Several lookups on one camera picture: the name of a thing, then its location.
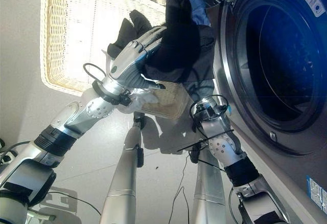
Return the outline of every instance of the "wicker basket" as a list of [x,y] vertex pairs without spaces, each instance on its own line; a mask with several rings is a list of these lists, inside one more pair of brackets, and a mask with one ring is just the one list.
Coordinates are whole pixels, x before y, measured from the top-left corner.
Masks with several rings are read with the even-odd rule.
[[[45,85],[80,96],[91,87],[82,65],[90,62],[106,69],[106,50],[115,42],[123,18],[136,9],[151,25],[165,21],[165,7],[150,0],[41,0],[40,66]],[[143,112],[176,119],[189,98],[179,84],[164,82],[155,91],[157,104],[145,104]]]

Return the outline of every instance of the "washing machine drum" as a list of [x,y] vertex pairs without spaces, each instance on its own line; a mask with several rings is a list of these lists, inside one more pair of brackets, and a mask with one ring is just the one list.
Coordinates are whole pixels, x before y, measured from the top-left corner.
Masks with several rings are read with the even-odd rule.
[[326,0],[235,0],[222,9],[237,107],[248,126],[294,155],[327,141],[325,9]]

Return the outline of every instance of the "wire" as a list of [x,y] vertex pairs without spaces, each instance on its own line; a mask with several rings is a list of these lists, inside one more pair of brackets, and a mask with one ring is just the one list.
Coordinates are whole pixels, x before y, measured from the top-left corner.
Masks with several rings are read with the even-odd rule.
[[170,217],[169,217],[168,224],[170,224],[170,221],[171,221],[171,219],[172,219],[173,212],[174,212],[174,204],[175,204],[175,200],[176,200],[176,198],[178,197],[178,195],[180,194],[180,191],[183,191],[183,195],[184,195],[184,199],[185,199],[185,202],[186,202],[186,206],[187,206],[187,208],[188,208],[188,224],[190,224],[190,208],[189,208],[189,203],[188,203],[188,200],[187,200],[187,198],[186,198],[186,196],[185,196],[185,193],[184,193],[184,189],[185,189],[185,187],[184,187],[184,186],[181,187],[182,182],[183,182],[183,179],[184,179],[184,175],[185,175],[185,173],[184,173],[184,172],[185,172],[185,168],[186,168],[186,165],[188,164],[188,157],[189,157],[189,156],[190,156],[190,155],[186,156],[186,158],[185,158],[185,165],[184,165],[183,172],[182,172],[182,179],[180,180],[180,183],[179,183],[179,185],[178,185],[178,188],[177,188],[177,191],[176,191],[176,194],[175,194],[174,200],[173,200],[172,211],[171,211],[171,213],[170,213]]
[[71,198],[73,198],[73,199],[76,199],[76,200],[79,200],[79,201],[81,201],[81,202],[83,202],[83,203],[86,203],[86,204],[90,205],[90,206],[91,206],[95,211],[97,211],[99,215],[101,215],[100,211],[99,211],[96,207],[94,207],[92,204],[90,204],[89,202],[87,202],[87,201],[84,201],[84,200],[81,200],[81,199],[79,199],[79,198],[76,198],[76,197],[70,196],[70,195],[68,195],[68,194],[66,194],[66,193],[63,193],[63,192],[48,192],[48,194],[50,194],[50,193],[58,193],[58,194],[62,194],[62,195],[64,195],[64,196],[71,197]]
[[231,194],[233,193],[233,187],[231,188],[230,192],[229,192],[229,197],[228,197],[228,205],[229,205],[229,211],[231,214],[231,217],[233,218],[235,224],[239,224],[234,216],[233,210],[231,208]]
[[233,132],[233,131],[234,131],[234,129],[230,129],[230,130],[224,131],[224,132],[222,132],[222,133],[218,133],[218,134],[216,134],[216,135],[214,135],[214,136],[207,137],[206,139],[203,139],[203,140],[201,140],[201,141],[198,141],[198,142],[196,142],[196,143],[193,143],[192,145],[189,145],[189,146],[183,147],[182,149],[177,150],[177,152],[179,152],[179,151],[183,151],[184,149],[189,148],[189,147],[191,147],[191,146],[194,146],[194,145],[196,145],[196,144],[198,144],[198,143],[201,143],[201,142],[205,142],[205,141],[211,140],[211,139],[213,139],[214,137],[221,136],[221,135],[224,135],[224,134],[226,134],[226,133]]
[[217,166],[215,166],[215,165],[213,165],[213,164],[211,164],[211,163],[208,163],[208,162],[206,162],[206,161],[204,161],[204,160],[198,159],[198,161],[203,162],[203,163],[205,163],[205,164],[208,164],[208,165],[210,165],[210,166],[213,166],[214,168],[219,169],[219,170],[221,170],[221,171],[223,171],[223,172],[226,172],[225,170],[223,170],[223,169],[221,169],[221,168],[219,168],[219,167],[217,167]]
[[206,162],[206,161],[204,161],[204,160],[198,159],[198,161],[203,162],[203,163],[205,163],[205,164],[208,164],[208,165],[210,165],[210,166],[213,166],[213,167],[216,168],[216,169],[219,169],[219,170],[221,170],[221,171],[226,172],[225,170],[219,168],[218,166],[213,165],[213,164],[211,164],[211,163],[208,163],[208,162]]
[[95,77],[94,75],[92,75],[91,72],[89,72],[89,71],[86,69],[86,67],[87,67],[88,65],[91,65],[91,66],[97,68],[97,69],[98,69],[100,72],[102,72],[103,75],[106,77],[107,74],[104,72],[104,70],[102,70],[100,67],[98,67],[97,65],[92,64],[92,63],[85,63],[85,64],[83,64],[83,69],[85,70],[85,72],[86,72],[90,77],[93,77],[97,82],[103,84],[102,81],[100,81],[97,77]]
[[15,148],[16,146],[20,146],[20,145],[24,145],[24,144],[28,144],[29,141],[24,141],[24,142],[19,142],[19,143],[16,143],[15,145],[12,145],[10,147],[8,147],[7,150],[4,151],[4,153],[0,156],[0,163],[2,161],[2,159],[4,159],[5,155],[10,151],[12,150],[13,148]]

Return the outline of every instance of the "dark fabric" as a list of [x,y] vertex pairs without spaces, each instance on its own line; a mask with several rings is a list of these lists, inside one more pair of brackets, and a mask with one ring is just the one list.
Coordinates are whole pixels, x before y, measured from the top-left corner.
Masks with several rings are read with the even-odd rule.
[[213,79],[214,31],[192,21],[190,0],[167,0],[166,23],[160,49],[147,60],[144,75],[179,83]]
[[118,56],[130,41],[139,38],[151,29],[150,22],[140,12],[133,10],[130,12],[129,16],[133,24],[128,19],[124,18],[119,30],[117,41],[108,46],[107,52],[113,59]]
[[215,89],[214,81],[212,79],[198,82],[183,82],[182,84],[193,101],[198,101],[204,97],[212,95]]
[[211,27],[171,24],[143,73],[150,79],[178,83],[213,79],[214,44]]

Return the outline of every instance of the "silver robot arm segment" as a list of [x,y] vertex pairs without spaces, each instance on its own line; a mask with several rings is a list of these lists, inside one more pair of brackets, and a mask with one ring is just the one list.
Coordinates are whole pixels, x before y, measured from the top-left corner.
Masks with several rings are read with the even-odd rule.
[[219,105],[212,97],[204,98],[197,102],[194,118],[209,138],[211,154],[223,164],[233,191],[241,200],[239,210],[244,223],[289,223],[283,205],[232,133],[225,114],[227,108],[228,102]]
[[[110,115],[115,105],[130,104],[126,88],[134,88],[133,67],[159,48],[164,29],[153,28],[128,44],[116,58],[115,68],[103,80],[94,81],[92,88],[83,93],[81,102],[67,105],[12,163],[0,167],[0,223],[25,224],[27,208],[44,199],[56,178],[52,168],[59,165],[75,141],[100,119]],[[147,84],[149,88],[165,88],[154,82],[147,81]],[[123,155],[135,154],[133,150],[125,148]],[[130,188],[133,198],[134,188]]]

